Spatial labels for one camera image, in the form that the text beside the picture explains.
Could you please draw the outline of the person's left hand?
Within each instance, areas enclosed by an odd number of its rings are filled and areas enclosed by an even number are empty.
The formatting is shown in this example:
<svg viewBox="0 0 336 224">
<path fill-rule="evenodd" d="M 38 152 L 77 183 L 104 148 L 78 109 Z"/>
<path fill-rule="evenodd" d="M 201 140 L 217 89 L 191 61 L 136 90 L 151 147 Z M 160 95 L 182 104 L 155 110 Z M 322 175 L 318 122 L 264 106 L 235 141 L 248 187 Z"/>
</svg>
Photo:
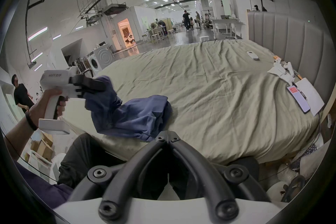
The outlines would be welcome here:
<svg viewBox="0 0 336 224">
<path fill-rule="evenodd" d="M 57 89 L 57 88 L 48 89 L 44 91 L 39 101 L 29 109 L 29 112 L 28 112 L 29 117 L 36 127 L 39 127 L 39 119 L 44 118 L 45 111 L 46 111 L 50 98 L 53 96 L 58 97 L 61 95 L 62 95 L 62 91 L 60 89 Z M 66 96 L 64 100 L 61 100 L 59 102 L 56 109 L 54 109 L 57 113 L 57 117 L 62 116 L 62 113 L 65 111 L 66 102 L 68 100 L 69 100 L 69 97 Z"/>
</svg>

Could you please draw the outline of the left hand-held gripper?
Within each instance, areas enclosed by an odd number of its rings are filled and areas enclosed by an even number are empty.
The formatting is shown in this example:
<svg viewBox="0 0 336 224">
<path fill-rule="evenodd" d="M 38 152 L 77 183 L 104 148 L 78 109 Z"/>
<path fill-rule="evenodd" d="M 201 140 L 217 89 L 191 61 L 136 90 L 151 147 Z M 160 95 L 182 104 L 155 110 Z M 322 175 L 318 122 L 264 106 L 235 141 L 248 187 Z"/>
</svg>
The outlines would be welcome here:
<svg viewBox="0 0 336 224">
<path fill-rule="evenodd" d="M 71 83 L 72 76 L 76 75 L 76 67 L 70 67 L 66 70 L 45 70 L 40 85 L 43 90 L 60 89 L 61 95 L 50 97 L 44 117 L 39 119 L 39 129 L 50 135 L 68 135 L 70 134 L 70 126 L 63 120 L 58 120 L 57 106 L 61 100 L 69 98 L 84 98 L 84 94 L 96 94 L 106 90 L 104 81 L 88 78 L 84 74 L 78 75 L 78 86 Z"/>
</svg>

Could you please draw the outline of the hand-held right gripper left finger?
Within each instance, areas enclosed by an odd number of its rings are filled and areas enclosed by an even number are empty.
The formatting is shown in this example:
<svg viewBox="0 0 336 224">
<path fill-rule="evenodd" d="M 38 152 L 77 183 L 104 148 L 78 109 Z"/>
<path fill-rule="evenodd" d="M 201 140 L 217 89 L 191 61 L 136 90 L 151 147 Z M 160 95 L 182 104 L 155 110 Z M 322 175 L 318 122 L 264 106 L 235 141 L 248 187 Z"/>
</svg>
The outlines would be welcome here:
<svg viewBox="0 0 336 224">
<path fill-rule="evenodd" d="M 99 217 L 103 221 L 120 220 L 137 183 L 143 183 L 150 163 L 162 152 L 166 144 L 167 138 L 159 135 L 124 164 L 111 167 L 94 166 L 74 189 L 68 201 L 88 201 L 98 198 L 101 194 Z"/>
</svg>

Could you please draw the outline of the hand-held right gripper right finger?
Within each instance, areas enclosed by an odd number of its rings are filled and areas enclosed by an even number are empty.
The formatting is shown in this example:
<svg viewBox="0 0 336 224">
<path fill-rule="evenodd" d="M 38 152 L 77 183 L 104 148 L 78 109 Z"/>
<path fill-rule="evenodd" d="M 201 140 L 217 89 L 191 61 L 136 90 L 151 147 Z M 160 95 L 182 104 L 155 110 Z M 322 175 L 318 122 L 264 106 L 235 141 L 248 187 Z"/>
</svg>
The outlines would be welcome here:
<svg viewBox="0 0 336 224">
<path fill-rule="evenodd" d="M 212 221 L 233 221 L 240 212 L 237 198 L 252 202 L 271 200 L 258 183 L 259 165 L 251 156 L 227 166 L 211 163 L 175 132 L 168 132 L 169 149 L 188 170 L 186 198 L 204 197 Z"/>
</svg>

